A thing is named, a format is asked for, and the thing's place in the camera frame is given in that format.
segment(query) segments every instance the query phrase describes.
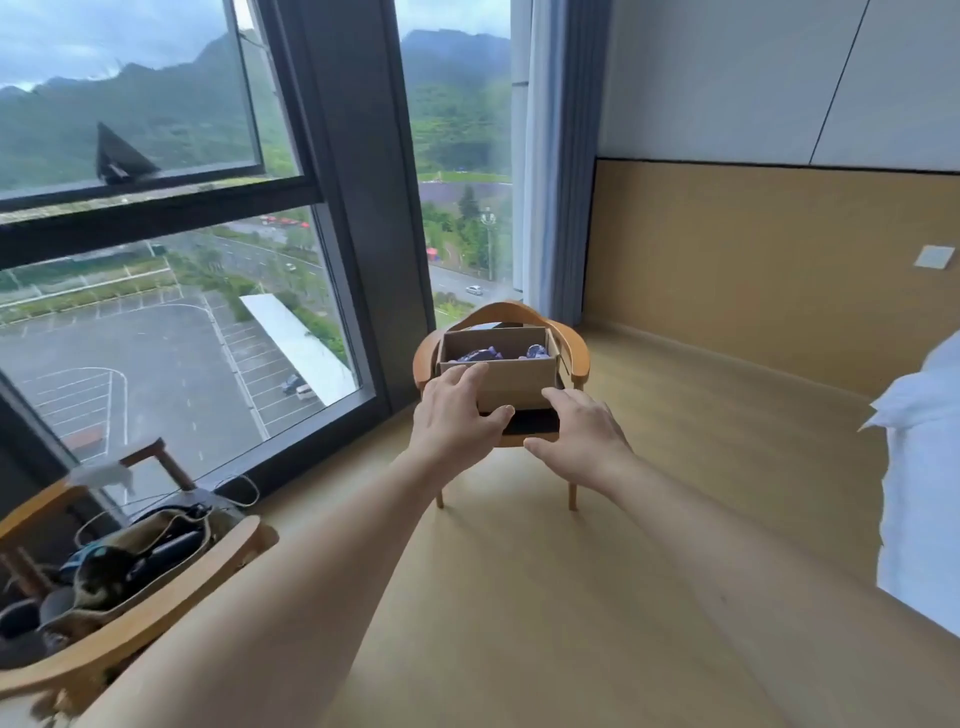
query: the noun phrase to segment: light switch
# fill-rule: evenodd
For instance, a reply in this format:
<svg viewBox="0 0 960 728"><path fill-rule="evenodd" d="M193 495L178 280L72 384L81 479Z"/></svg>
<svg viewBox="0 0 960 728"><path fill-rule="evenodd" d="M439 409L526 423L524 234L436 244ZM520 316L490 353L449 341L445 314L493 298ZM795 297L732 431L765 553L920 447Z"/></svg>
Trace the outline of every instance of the light switch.
<svg viewBox="0 0 960 728"><path fill-rule="evenodd" d="M936 268L942 271L950 262L953 250L948 245L924 245L924 249L920 251L914 265L920 268Z"/></svg>

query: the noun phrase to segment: street lamp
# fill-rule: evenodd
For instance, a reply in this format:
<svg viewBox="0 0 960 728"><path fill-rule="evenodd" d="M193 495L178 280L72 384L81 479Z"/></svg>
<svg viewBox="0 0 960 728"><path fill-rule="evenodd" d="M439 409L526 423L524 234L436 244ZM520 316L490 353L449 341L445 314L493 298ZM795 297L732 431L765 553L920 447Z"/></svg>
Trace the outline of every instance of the street lamp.
<svg viewBox="0 0 960 728"><path fill-rule="evenodd" d="M496 215L493 214L489 207L483 208L483 212L480 213L480 222L483 223L483 227L487 229L487 275L490 277L490 280L493 280L493 239L491 237L491 229L496 225Z"/></svg>

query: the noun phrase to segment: wooden chair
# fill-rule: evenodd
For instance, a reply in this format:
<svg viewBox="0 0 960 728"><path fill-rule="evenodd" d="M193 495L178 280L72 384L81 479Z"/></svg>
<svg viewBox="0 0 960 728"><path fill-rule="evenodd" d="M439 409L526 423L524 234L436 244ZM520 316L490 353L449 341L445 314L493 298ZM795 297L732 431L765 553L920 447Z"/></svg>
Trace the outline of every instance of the wooden chair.
<svg viewBox="0 0 960 728"><path fill-rule="evenodd" d="M584 384L590 376L590 353L587 345L584 343L580 334L569 326L565 326L556 321L545 319L533 308L519 301L500 301L488 303L485 306L471 311L467 316L448 328L437 329L427 334L426 338L420 342L417 353L414 355L414 381L420 394L423 394L423 388L426 383L432 379L437 372L437 351L440 342L447 331L460 331L464 328L478 326L480 324L528 324L530 326L546 327L553 331L554 337L561 350L561 358L566 366L570 376L570 381L575 389L583 389ZM523 441L527 437L542 437L544 440L556 441L559 433L537 432L512 434L508 428L503 437L500 438L499 448L520 448L523 447ZM577 486L576 483L567 484L567 505L571 511L577 510ZM444 494L437 495L437 506L444 507Z"/></svg>
<svg viewBox="0 0 960 728"><path fill-rule="evenodd" d="M129 467L155 457L184 491L197 486L166 452L163 440L122 458ZM0 522L0 560L21 591L42 600L56 587L20 547L22 536L42 518L61 512L87 493L82 485L58 481L15 508ZM194 564L101 629L39 662L0 670L0 699L46 692L35 716L61 712L78 716L107 687L108 676L172 627L238 569L277 542L276 531L256 516L237 523Z"/></svg>

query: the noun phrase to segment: cloudy sky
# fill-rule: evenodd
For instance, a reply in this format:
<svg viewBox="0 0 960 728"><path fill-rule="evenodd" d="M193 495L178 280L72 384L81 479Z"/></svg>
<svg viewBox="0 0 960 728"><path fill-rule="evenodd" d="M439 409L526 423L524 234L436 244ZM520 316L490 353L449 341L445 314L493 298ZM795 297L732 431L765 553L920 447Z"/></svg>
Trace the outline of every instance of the cloudy sky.
<svg viewBox="0 0 960 728"><path fill-rule="evenodd" d="M250 27L248 0L233 1ZM510 35L510 0L396 0L396 17L401 37L441 28ZM0 0L0 86L192 61L226 29L222 0Z"/></svg>

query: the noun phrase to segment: glass pane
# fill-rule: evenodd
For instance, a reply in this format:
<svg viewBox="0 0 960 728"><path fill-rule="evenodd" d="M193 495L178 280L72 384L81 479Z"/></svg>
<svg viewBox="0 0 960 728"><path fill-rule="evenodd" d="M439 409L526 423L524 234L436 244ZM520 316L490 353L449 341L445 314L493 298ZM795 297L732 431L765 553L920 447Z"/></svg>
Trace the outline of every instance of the glass pane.
<svg viewBox="0 0 960 728"><path fill-rule="evenodd" d="M0 197L253 165L251 101L268 175L297 173L247 0L0 0L0 18Z"/></svg>
<svg viewBox="0 0 960 728"><path fill-rule="evenodd" d="M396 0L396 18L443 327L477 305L521 298L513 240L511 3L428 7Z"/></svg>
<svg viewBox="0 0 960 728"><path fill-rule="evenodd" d="M357 388L307 208L0 272L0 367L82 462L194 477Z"/></svg>

